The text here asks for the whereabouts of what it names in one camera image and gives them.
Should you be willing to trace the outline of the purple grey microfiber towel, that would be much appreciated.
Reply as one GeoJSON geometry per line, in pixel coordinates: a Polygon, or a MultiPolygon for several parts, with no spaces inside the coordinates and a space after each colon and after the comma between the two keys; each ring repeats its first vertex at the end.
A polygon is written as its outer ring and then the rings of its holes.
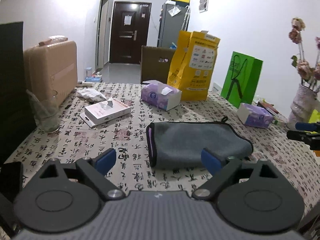
{"type": "Polygon", "coordinates": [[[207,149],[214,166],[222,167],[228,157],[250,156],[253,144],[238,135],[228,117],[209,122],[152,122],[146,127],[149,162],[152,168],[202,167],[201,152],[207,149]]]}

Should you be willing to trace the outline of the white textured flower vase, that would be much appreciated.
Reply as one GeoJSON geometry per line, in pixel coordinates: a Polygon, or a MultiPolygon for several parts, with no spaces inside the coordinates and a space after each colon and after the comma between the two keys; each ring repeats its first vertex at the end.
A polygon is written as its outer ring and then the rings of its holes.
{"type": "Polygon", "coordinates": [[[287,119],[287,127],[295,129],[297,122],[309,122],[319,101],[317,94],[310,88],[299,84],[296,95],[291,103],[291,113],[287,119]]]}

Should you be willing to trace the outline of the red small box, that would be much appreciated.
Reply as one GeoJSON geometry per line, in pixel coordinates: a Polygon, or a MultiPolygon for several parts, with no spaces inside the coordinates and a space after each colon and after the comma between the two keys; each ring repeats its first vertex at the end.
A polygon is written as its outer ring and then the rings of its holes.
{"type": "Polygon", "coordinates": [[[266,102],[266,101],[258,101],[257,104],[258,107],[262,107],[264,109],[266,109],[267,111],[274,112],[275,114],[278,114],[279,112],[274,108],[274,105],[266,102]]]}

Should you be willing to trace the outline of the dried pink roses bouquet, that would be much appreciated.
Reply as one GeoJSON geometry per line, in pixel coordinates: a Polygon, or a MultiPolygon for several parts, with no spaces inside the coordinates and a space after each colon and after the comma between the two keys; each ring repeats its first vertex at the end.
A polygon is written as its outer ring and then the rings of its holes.
{"type": "Polygon", "coordinates": [[[288,34],[290,41],[298,46],[298,54],[291,57],[291,65],[295,67],[300,76],[300,84],[308,88],[315,94],[319,93],[319,36],[315,37],[315,46],[317,49],[316,60],[310,64],[306,59],[302,31],[306,25],[301,18],[294,17],[291,20],[291,31],[288,34]]]}

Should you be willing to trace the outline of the sealed purple tissue pack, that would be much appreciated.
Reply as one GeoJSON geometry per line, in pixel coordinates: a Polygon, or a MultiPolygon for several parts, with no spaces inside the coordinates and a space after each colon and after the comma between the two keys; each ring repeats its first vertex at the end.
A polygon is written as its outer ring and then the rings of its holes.
{"type": "Polygon", "coordinates": [[[268,128],[273,121],[273,115],[266,109],[247,103],[241,103],[236,114],[245,126],[268,128]]]}

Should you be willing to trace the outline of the calligraphy print tablecloth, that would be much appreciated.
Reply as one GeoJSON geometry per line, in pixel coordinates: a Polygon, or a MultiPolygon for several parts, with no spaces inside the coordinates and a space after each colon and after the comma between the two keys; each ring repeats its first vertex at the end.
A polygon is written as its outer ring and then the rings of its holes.
{"type": "Polygon", "coordinates": [[[290,141],[286,128],[271,125],[267,129],[246,127],[238,119],[236,109],[215,93],[206,101],[183,102],[166,112],[140,100],[141,85],[101,83],[95,89],[118,98],[132,109],[131,114],[90,128],[81,118],[87,102],[72,92],[59,110],[60,128],[52,134],[36,129],[8,158],[23,164],[23,181],[29,179],[49,159],[73,163],[79,158],[94,158],[108,148],[117,152],[117,162],[107,179],[124,192],[131,190],[193,192],[211,175],[203,168],[154,171],[150,167],[146,127],[160,121],[219,121],[228,117],[229,124],[254,146],[250,159],[270,160],[296,188],[309,212],[319,201],[319,163],[309,147],[290,141]]]}

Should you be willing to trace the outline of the white flat carton box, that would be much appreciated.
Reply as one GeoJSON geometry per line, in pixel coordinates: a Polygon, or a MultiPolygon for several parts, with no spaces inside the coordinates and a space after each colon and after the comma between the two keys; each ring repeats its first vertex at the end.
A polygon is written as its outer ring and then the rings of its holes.
{"type": "Polygon", "coordinates": [[[80,117],[90,128],[93,128],[130,113],[130,106],[115,98],[109,98],[106,101],[86,106],[80,117]]]}

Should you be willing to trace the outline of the crumpled white plastic wrapper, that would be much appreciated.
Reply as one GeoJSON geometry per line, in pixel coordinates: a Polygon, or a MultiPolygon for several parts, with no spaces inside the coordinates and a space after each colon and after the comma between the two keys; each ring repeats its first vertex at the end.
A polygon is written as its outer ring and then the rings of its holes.
{"type": "Polygon", "coordinates": [[[107,100],[107,98],[101,92],[95,90],[94,88],[78,90],[76,95],[87,100],[88,102],[102,102],[107,100]]]}

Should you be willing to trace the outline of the yellow paper delivery bag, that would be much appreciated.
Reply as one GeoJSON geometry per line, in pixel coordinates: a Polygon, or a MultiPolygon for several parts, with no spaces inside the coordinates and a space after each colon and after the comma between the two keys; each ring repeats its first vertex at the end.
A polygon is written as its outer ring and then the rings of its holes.
{"type": "Polygon", "coordinates": [[[206,100],[219,43],[204,32],[179,32],[167,84],[182,92],[182,101],[206,100]]]}

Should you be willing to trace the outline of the tan hard suitcase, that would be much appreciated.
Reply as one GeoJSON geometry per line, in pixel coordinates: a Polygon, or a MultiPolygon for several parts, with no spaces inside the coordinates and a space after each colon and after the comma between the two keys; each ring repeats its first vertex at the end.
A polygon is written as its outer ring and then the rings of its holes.
{"type": "Polygon", "coordinates": [[[26,87],[40,100],[57,92],[58,106],[78,82],[77,46],[74,41],[36,45],[23,52],[26,87]]]}

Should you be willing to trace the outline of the open purple tissue box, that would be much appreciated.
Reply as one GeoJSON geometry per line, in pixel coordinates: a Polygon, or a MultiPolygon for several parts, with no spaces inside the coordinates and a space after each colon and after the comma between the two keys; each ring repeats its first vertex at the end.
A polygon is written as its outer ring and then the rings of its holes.
{"type": "Polygon", "coordinates": [[[182,92],[157,80],[143,81],[140,99],[159,109],[169,111],[180,104],[182,92]]]}

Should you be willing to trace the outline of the brown cardboard box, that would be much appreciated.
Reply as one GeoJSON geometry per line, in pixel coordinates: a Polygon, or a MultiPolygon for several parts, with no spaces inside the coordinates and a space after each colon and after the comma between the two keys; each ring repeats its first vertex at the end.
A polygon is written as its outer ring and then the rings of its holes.
{"type": "Polygon", "coordinates": [[[142,46],[140,82],[157,80],[167,83],[174,53],[173,49],[142,46]]]}

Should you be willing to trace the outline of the grey refrigerator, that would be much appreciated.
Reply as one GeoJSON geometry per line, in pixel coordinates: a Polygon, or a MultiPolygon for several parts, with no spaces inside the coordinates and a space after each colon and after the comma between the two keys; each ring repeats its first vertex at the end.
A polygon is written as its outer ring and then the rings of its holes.
{"type": "Polygon", "coordinates": [[[177,44],[188,6],[189,3],[180,1],[166,1],[162,5],[157,47],[170,48],[177,44]]]}

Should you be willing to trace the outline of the dark brown entrance door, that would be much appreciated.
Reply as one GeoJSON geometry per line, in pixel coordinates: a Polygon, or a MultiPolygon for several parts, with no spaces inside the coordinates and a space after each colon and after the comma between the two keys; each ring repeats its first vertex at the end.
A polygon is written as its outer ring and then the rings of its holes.
{"type": "Polygon", "coordinates": [[[151,3],[115,2],[110,38],[110,63],[139,64],[147,44],[151,3]]]}

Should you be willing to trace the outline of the wall picture poster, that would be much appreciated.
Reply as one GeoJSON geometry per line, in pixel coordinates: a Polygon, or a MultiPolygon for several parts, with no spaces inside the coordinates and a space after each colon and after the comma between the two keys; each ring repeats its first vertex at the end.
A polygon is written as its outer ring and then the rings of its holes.
{"type": "Polygon", "coordinates": [[[208,10],[208,0],[200,0],[199,1],[199,12],[205,12],[208,10]]]}

